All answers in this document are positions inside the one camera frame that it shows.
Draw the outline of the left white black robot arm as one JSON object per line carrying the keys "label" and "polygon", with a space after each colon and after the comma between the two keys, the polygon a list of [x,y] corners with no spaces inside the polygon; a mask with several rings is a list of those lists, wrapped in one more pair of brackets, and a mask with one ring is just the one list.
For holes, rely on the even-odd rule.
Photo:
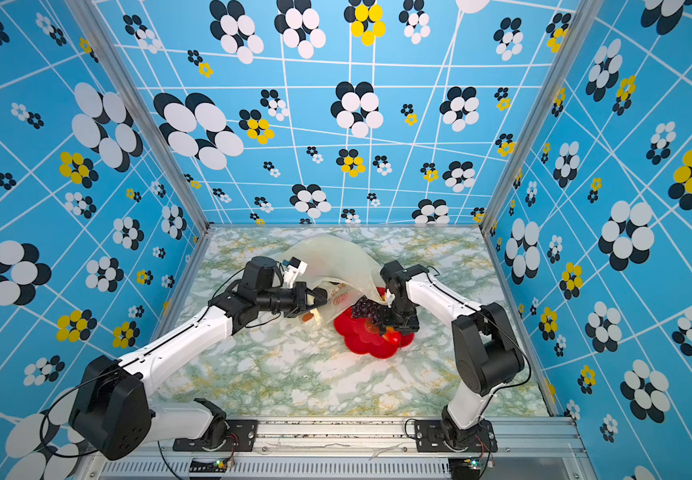
{"label": "left white black robot arm", "polygon": [[306,267],[297,258],[280,263],[256,256],[190,321],[116,360],[93,360],[77,390],[70,427],[108,460],[164,440],[189,440],[207,450],[223,446],[229,435],[226,413],[211,401],[154,405],[149,400],[178,370],[260,313],[294,318],[325,305],[325,289],[299,280]]}

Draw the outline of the purple grape bunch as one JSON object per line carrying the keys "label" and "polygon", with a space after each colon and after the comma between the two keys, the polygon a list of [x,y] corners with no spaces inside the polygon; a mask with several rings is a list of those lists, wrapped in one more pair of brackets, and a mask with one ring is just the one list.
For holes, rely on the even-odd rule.
{"label": "purple grape bunch", "polygon": [[352,307],[351,315],[355,319],[367,319],[376,323],[385,322],[390,313],[387,305],[379,304],[367,297],[360,298]]}

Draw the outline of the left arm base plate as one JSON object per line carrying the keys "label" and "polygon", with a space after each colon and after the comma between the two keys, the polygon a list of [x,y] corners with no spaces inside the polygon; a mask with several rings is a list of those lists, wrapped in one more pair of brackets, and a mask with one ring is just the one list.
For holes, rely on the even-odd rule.
{"label": "left arm base plate", "polygon": [[259,422],[255,419],[224,420],[211,425],[195,439],[177,438],[177,452],[251,452],[257,438]]}

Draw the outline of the red yellow mango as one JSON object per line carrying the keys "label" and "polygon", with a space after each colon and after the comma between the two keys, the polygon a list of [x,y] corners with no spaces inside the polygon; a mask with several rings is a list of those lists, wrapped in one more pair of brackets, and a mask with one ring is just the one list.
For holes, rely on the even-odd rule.
{"label": "red yellow mango", "polygon": [[399,348],[402,345],[403,335],[400,332],[391,330],[382,335],[382,338],[390,345]]}

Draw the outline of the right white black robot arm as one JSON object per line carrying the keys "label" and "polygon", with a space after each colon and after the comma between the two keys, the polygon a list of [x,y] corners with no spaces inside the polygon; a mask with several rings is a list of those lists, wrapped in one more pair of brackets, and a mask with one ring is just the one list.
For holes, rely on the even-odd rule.
{"label": "right white black robot arm", "polygon": [[497,303],[481,305],[464,298],[421,265],[405,268],[392,261],[383,266],[380,276],[386,284],[387,311],[376,324],[390,342],[420,330],[419,308],[451,328],[460,384],[443,409],[445,443],[453,451],[475,444],[487,453],[496,451],[495,434],[485,413],[495,396],[529,366],[505,309]]}

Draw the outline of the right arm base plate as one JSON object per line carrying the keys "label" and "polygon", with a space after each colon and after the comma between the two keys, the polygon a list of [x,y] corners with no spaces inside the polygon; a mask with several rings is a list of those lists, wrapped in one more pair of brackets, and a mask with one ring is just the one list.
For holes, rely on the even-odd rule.
{"label": "right arm base plate", "polygon": [[460,429],[451,420],[416,420],[412,437],[419,453],[496,453],[499,449],[493,425],[482,420]]}

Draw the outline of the translucent cream plastic bag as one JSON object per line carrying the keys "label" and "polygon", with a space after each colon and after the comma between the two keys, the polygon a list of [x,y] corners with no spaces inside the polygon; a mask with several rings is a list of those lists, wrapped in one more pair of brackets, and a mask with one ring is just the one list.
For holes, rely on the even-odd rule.
{"label": "translucent cream plastic bag", "polygon": [[275,256],[283,262],[293,257],[307,264],[297,281],[305,282],[308,288],[323,288],[327,293],[323,306],[298,315],[303,322],[331,323],[362,297],[387,305],[380,293],[385,288],[380,276],[382,266],[355,243],[333,235],[319,235]]}

